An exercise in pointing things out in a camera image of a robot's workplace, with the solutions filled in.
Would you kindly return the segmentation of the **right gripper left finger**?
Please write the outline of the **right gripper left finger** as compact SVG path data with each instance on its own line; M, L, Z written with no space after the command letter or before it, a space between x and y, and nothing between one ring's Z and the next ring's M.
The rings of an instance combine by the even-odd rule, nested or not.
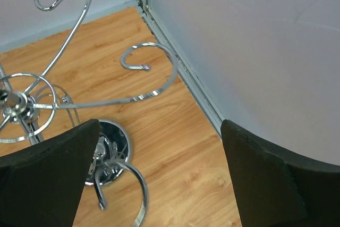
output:
M1 226L72 226L99 138L90 119L1 157Z

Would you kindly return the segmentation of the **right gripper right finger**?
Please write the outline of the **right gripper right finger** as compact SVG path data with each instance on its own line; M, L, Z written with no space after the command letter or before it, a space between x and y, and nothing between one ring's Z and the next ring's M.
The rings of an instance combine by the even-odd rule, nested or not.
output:
M339 226L339 166L260 138L230 120L220 127L243 226Z

